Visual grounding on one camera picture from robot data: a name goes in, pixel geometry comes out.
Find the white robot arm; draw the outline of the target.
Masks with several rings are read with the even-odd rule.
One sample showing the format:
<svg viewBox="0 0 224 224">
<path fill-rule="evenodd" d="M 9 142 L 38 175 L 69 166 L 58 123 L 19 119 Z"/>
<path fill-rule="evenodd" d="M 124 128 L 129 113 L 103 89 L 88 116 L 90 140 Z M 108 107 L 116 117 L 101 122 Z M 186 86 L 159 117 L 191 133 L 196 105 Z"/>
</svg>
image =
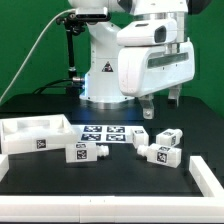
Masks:
<svg viewBox="0 0 224 224">
<path fill-rule="evenodd" d="M 91 67 L 80 99 L 97 108 L 118 108 L 138 99 L 143 117 L 154 116 L 153 94 L 167 89 L 179 101 L 195 74 L 186 18 L 212 0 L 68 0 L 91 35 Z"/>
</svg>

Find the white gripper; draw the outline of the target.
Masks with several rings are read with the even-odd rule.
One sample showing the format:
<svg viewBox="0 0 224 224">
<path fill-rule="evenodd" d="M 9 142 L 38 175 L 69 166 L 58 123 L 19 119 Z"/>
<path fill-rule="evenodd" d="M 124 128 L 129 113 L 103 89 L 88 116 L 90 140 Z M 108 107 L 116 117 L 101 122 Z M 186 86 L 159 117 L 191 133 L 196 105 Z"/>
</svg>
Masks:
<svg viewBox="0 0 224 224">
<path fill-rule="evenodd" d="M 119 88 L 125 96 L 140 97 L 145 119 L 154 118 L 152 93 L 169 88 L 168 101 L 178 104 L 181 84 L 194 77 L 190 41 L 181 43 L 177 53 L 166 54 L 165 50 L 164 46 L 125 47 L 118 55 Z"/>
</svg>

